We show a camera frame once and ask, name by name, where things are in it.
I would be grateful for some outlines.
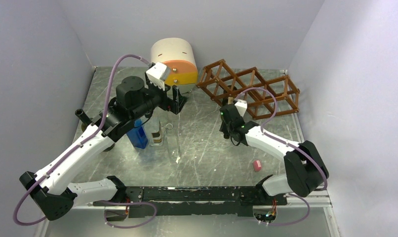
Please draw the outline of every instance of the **brown lattice rack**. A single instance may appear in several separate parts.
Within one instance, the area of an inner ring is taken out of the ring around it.
[[[218,67],[218,69],[216,70],[216,74],[214,74],[213,69],[216,67]],[[220,78],[222,69],[225,69],[225,71],[229,74],[227,77]],[[248,83],[248,85],[246,85],[240,78],[245,75],[250,75],[250,83]],[[270,85],[282,81],[284,85],[283,91],[281,93],[276,93]],[[214,83],[216,86],[212,93],[207,88]],[[298,88],[296,88],[295,84],[291,81],[288,75],[271,80],[265,80],[258,72],[256,67],[235,73],[226,64],[224,59],[205,66],[203,68],[203,74],[196,87],[202,89],[207,95],[210,96],[211,100],[215,101],[220,106],[222,106],[222,100],[224,98],[236,97],[238,94],[248,88],[265,88],[275,96],[278,103],[281,101],[286,101],[289,104],[288,109],[286,110],[280,111],[278,108],[276,116],[299,112],[298,97],[300,91]],[[266,95],[266,92],[259,93],[256,90],[251,90],[246,92],[244,98],[247,99],[247,96],[249,96],[249,99],[247,100],[247,112],[253,117],[253,119],[266,119],[272,115],[274,109],[273,106],[271,106],[273,99],[270,95]],[[268,113],[259,115],[259,107],[261,108],[262,106],[266,107]]]

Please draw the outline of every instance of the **blue bottle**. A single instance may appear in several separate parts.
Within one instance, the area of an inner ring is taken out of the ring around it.
[[[134,147],[145,149],[148,144],[148,138],[145,135],[144,128],[141,126],[141,124],[142,121],[137,119],[135,121],[134,128],[127,132],[126,135]]]

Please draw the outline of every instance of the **orange and white container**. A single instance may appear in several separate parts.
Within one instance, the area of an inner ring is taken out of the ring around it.
[[[165,83],[176,85],[181,93],[188,92],[198,82],[198,69],[192,46],[184,39],[166,38],[151,47],[151,61],[164,63],[170,68]]]

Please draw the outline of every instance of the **black cylinder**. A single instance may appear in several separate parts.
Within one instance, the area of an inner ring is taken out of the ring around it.
[[[84,110],[76,110],[76,116],[81,120],[82,123],[86,125],[91,124],[91,119],[85,114]]]
[[[140,77],[127,77],[116,87],[116,101],[125,109],[144,103],[144,81]]]
[[[138,119],[143,115],[154,110],[161,103],[161,97],[159,95],[155,95],[152,99],[145,101],[144,104],[136,107],[131,111],[132,117],[134,119]]]

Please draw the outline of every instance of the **clear glass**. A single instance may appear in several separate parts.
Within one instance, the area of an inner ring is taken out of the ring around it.
[[[178,129],[171,123],[166,124],[164,129],[164,145],[167,147],[168,156],[170,160],[178,163],[181,155]]]
[[[153,113],[153,116],[143,125],[143,127],[150,146],[163,145],[164,132],[159,115]]]

